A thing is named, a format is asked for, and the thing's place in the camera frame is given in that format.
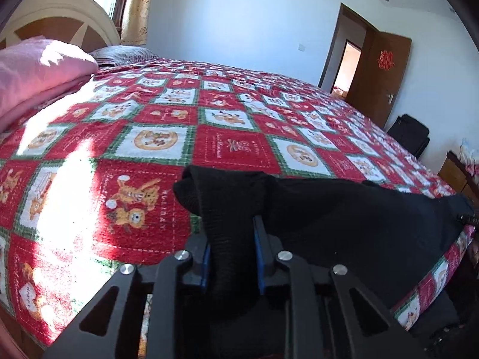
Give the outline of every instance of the pillow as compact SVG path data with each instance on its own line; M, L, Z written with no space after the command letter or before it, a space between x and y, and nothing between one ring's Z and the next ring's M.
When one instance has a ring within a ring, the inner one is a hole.
M126 66L158 58L147 48L136 46L109 46L90 53L100 67Z
M84 75L83 77L74 79L73 81L62 83L61 85L38 93L24 102L17 104L5 114L0 115L0 133L7 130L7 127L11 126L14 121L23 116L26 111L45 101L60 99L69 94L70 89L74 88L79 83L87 83L89 80L90 76Z
M0 116L25 100L98 71L77 46L43 37L0 51Z

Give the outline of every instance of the wooden headboard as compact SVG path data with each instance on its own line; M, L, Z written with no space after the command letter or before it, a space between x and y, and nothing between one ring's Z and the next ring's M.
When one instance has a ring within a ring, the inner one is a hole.
M114 23L94 0L23 0L0 33L0 49L39 35L86 52L120 44Z

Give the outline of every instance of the door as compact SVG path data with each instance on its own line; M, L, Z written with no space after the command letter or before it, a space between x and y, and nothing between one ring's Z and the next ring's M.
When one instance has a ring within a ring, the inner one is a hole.
M346 101L384 128L408 64L411 39L369 29Z

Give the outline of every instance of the wooden cabinet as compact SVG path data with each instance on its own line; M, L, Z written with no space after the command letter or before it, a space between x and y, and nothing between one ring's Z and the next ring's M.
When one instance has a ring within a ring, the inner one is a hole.
M454 161L449 158L444 162L438 175L446 181L450 187L456 190L457 193L462 192L464 186L468 184L466 175L456 166Z
M479 209L479 188L453 152L447 153L438 175L457 193L462 193L472 200L474 207Z

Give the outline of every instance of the yellow curtain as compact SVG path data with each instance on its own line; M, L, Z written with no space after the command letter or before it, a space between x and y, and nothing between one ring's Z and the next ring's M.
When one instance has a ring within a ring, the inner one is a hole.
M126 0L121 42L129 46L147 44L150 0Z

